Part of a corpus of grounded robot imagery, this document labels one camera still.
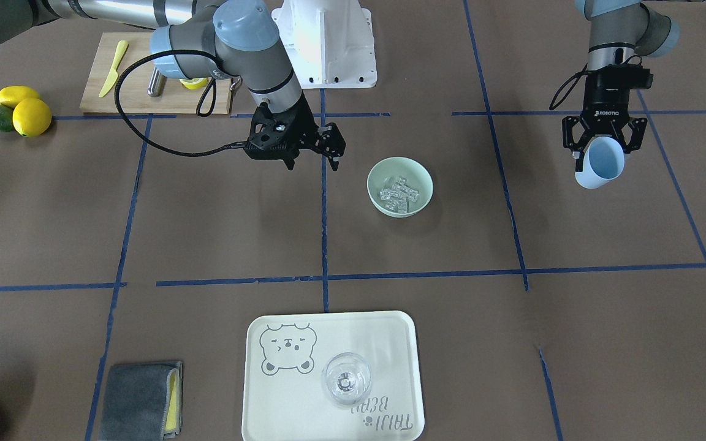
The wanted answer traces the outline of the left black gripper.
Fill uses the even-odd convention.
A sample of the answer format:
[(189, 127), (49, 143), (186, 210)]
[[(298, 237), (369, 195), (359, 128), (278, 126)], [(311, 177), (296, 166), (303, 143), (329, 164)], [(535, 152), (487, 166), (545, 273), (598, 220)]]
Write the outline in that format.
[(650, 89), (655, 76), (642, 66), (606, 66), (589, 72), (580, 116), (561, 120), (563, 147), (583, 161), (592, 137), (617, 138), (624, 154), (642, 147), (649, 120), (629, 115), (632, 90)]

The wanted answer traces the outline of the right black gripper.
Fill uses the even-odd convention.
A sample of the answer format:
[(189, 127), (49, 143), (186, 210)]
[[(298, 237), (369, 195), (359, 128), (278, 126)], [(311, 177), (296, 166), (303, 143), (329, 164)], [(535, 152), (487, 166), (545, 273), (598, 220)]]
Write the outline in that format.
[(335, 122), (319, 127), (305, 98), (286, 111), (274, 113), (262, 102), (253, 113), (244, 151), (254, 160), (280, 160), (292, 171), (300, 150), (309, 149), (337, 171), (346, 142)]

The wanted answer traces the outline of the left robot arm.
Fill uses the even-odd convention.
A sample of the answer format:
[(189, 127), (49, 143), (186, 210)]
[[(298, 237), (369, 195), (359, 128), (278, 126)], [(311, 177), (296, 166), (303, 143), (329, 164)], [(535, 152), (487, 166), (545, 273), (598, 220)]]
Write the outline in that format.
[[(596, 138), (615, 140), (622, 153), (642, 146), (647, 118), (629, 114), (631, 91), (650, 89), (653, 74), (644, 58), (659, 58), (678, 43), (680, 27), (675, 20), (641, 1), (577, 1), (577, 10), (591, 23), (588, 61), (563, 83), (552, 98), (553, 111), (585, 80), (583, 104), (578, 116), (561, 120), (563, 147), (583, 170)], [(559, 98), (561, 91), (566, 94)]]

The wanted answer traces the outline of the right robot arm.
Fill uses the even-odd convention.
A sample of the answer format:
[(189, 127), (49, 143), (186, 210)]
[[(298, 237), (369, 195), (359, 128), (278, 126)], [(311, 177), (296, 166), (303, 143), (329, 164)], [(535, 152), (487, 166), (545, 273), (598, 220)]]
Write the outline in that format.
[(129, 122), (120, 92), (138, 67), (153, 62), (166, 78), (239, 77), (257, 109), (249, 136), (218, 152), (243, 149), (250, 159), (278, 160), (289, 170), (300, 151), (321, 154), (337, 170), (346, 142), (334, 123), (316, 124), (276, 23), (263, 1), (0, 1), (0, 44), (61, 18), (125, 23), (153, 31), (150, 53), (121, 73), (116, 111)]

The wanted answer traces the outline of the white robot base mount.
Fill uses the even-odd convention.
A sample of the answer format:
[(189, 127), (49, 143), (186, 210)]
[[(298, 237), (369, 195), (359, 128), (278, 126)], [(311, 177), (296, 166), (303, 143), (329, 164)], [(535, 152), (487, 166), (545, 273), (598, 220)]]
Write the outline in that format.
[(285, 1), (271, 17), (302, 89), (378, 83), (372, 14), (359, 1)]

